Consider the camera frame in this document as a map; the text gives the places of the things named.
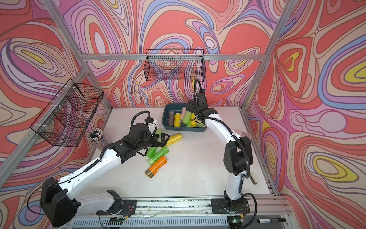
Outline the clear cup of pencils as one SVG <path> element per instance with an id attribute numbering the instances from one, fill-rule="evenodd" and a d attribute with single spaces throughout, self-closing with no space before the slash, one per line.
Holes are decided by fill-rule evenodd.
<path id="1" fill-rule="evenodd" d="M 95 144 L 95 146 L 102 150 L 105 146 L 109 144 L 104 132 L 100 128 L 94 128 L 87 133 L 87 140 Z"/>

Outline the grey trash bag roll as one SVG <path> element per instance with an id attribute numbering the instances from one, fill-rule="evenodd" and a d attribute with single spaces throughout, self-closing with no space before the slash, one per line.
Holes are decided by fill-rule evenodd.
<path id="1" fill-rule="evenodd" d="M 174 126 L 174 111 L 170 111 L 168 115 L 168 126 L 173 127 Z"/>

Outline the pink calculator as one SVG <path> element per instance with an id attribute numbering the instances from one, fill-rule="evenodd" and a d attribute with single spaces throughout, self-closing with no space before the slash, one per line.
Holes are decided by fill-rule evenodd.
<path id="1" fill-rule="evenodd" d="M 252 138 L 252 135 L 251 134 L 249 134 L 249 133 L 247 133 L 245 131 L 239 130 L 239 129 L 236 129 L 235 130 L 235 133 L 238 134 L 238 135 L 240 135 L 241 137 L 248 137 L 249 139 Z"/>

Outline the orange trash bag roll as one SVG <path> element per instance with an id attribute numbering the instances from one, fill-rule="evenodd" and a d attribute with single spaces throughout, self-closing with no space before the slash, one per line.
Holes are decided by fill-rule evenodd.
<path id="1" fill-rule="evenodd" d="M 145 175 L 149 178 L 153 178 L 158 170 L 167 163 L 165 156 L 160 157 L 149 169 L 145 171 Z"/>

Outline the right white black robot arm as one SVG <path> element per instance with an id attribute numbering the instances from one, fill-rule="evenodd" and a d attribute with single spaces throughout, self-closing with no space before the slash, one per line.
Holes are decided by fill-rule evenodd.
<path id="1" fill-rule="evenodd" d="M 193 100 L 188 103 L 188 111 L 194 113 L 195 121 L 203 123 L 225 144 L 223 163 L 229 172 L 228 186 L 224 191 L 223 206 L 214 204 L 212 208 L 223 209 L 233 214 L 245 205 L 242 188 L 244 180 L 251 177 L 250 166 L 253 164 L 251 140 L 233 131 L 217 111 L 208 106 L 204 89 L 194 93 Z"/>

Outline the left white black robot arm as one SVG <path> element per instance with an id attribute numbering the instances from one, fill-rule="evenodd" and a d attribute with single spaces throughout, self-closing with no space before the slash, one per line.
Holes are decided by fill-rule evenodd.
<path id="1" fill-rule="evenodd" d="M 82 211 L 84 201 L 77 197 L 90 184 L 111 169 L 122 165 L 149 147 L 164 147 L 169 134 L 156 134 L 151 125 L 132 125 L 129 134 L 121 140 L 107 145 L 98 158 L 79 170 L 58 180 L 47 179 L 42 186 L 40 207 L 55 228 L 71 221 Z"/>

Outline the thin pink trash bag roll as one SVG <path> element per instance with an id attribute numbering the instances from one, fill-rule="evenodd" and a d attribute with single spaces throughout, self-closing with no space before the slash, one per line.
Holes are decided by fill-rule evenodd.
<path id="1" fill-rule="evenodd" d="M 182 108 L 181 119 L 183 120 L 186 114 L 186 107 Z"/>

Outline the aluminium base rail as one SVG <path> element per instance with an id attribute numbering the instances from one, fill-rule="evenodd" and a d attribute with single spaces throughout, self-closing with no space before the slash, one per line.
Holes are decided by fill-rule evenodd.
<path id="1" fill-rule="evenodd" d="M 223 206 L 218 197 L 140 198 L 126 199 L 117 215 L 91 212 L 76 216 L 61 226 L 63 229 L 168 229 L 224 228 L 239 229 L 298 229 L 300 227 L 288 201 L 281 197 L 258 196 L 256 201 L 245 197 L 244 206 L 231 214 L 214 210 Z M 262 218 L 286 218 L 287 222 L 257 223 Z"/>

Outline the light green roll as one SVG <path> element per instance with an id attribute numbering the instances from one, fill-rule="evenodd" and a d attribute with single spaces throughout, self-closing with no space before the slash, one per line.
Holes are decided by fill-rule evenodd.
<path id="1" fill-rule="evenodd" d="M 200 121 L 200 120 L 196 121 L 196 125 L 198 127 L 204 127 L 205 126 L 205 124 L 202 121 Z"/>

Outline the teal plastic storage box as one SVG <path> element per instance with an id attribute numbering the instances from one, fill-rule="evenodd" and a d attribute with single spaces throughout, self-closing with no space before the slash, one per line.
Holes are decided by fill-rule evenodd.
<path id="1" fill-rule="evenodd" d="M 183 107 L 187 107 L 187 104 L 177 104 L 177 103 L 173 103 L 173 104 L 167 104 L 165 106 L 164 112 L 163 112 L 163 117 L 162 117 L 162 125 L 165 127 L 166 130 L 171 130 L 171 131 L 186 131 L 186 132 L 204 132 L 206 131 L 207 127 L 186 127 L 185 124 L 181 124 L 180 127 L 174 127 L 174 126 L 170 126 L 169 125 L 169 115 L 170 112 L 173 111 L 174 113 L 182 113 L 182 109 Z"/>

